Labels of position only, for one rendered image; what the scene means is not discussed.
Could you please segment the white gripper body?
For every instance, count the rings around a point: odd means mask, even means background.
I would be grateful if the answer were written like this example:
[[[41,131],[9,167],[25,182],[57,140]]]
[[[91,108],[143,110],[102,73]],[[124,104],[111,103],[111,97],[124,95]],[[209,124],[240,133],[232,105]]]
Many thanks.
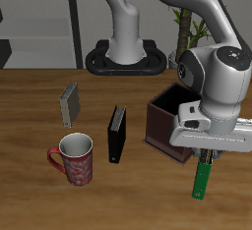
[[[178,116],[175,116],[170,126],[169,143],[173,146],[250,152],[252,150],[252,119],[238,118],[230,134],[211,136],[205,132],[181,127]]]

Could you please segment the green book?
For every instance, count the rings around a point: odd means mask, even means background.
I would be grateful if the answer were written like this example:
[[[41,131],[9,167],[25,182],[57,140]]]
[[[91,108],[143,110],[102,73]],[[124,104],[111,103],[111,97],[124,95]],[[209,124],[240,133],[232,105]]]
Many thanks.
[[[213,151],[206,149],[206,158],[200,158],[198,161],[195,182],[192,192],[192,197],[197,200],[202,200],[208,185],[208,180],[212,168]]]

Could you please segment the dark brown desk caddy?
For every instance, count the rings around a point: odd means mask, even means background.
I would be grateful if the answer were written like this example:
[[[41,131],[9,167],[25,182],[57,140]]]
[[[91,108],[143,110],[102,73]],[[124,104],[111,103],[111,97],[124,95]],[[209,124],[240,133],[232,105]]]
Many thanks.
[[[199,94],[179,83],[171,84],[151,99],[147,104],[146,137],[143,143],[184,165],[193,155],[193,150],[191,147],[172,146],[169,143],[169,128],[178,114],[180,104],[199,99]]]

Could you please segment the black book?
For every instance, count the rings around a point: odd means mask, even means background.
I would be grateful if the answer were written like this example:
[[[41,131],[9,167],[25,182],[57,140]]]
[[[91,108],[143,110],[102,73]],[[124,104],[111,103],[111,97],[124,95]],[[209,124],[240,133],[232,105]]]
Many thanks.
[[[108,158],[111,163],[120,161],[126,140],[126,108],[115,106],[107,128]]]

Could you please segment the grey book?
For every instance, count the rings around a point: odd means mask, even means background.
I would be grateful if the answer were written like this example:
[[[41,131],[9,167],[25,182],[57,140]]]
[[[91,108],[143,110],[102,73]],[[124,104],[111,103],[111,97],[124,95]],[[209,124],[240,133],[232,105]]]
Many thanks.
[[[78,84],[68,83],[59,96],[63,126],[71,128],[80,112]]]

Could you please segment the green pot plant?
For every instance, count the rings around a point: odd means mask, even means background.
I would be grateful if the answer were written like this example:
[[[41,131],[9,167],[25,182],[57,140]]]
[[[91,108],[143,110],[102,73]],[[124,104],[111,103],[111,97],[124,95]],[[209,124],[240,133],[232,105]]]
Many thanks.
[[[201,20],[197,24],[192,19],[191,11],[180,8],[179,10],[173,9],[173,13],[176,16],[174,21],[178,24],[179,30],[176,50],[172,51],[168,56],[168,66],[170,69],[177,68],[179,58],[185,50],[197,47],[198,41],[202,37],[211,37],[206,22]]]

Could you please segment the red patterned mug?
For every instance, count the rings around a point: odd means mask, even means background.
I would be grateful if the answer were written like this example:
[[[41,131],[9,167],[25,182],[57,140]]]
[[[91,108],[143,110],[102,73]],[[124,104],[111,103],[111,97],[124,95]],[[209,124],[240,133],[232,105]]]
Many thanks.
[[[69,134],[47,151],[47,160],[70,184],[85,186],[93,177],[93,140],[86,134]]]

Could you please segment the white shelf unit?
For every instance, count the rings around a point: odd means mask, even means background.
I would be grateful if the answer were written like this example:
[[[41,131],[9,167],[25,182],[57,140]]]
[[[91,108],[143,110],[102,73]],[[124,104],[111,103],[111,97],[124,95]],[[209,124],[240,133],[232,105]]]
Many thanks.
[[[81,69],[77,0],[0,0],[0,69]]]

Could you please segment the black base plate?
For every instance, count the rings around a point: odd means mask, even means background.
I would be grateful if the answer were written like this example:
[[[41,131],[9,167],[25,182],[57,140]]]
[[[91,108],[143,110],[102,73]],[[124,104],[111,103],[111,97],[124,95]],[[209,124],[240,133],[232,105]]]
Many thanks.
[[[90,73],[98,76],[154,76],[166,69],[165,55],[157,49],[156,43],[150,39],[143,40],[147,56],[140,62],[131,65],[120,65],[105,56],[108,40],[99,40],[86,57],[86,67]]]

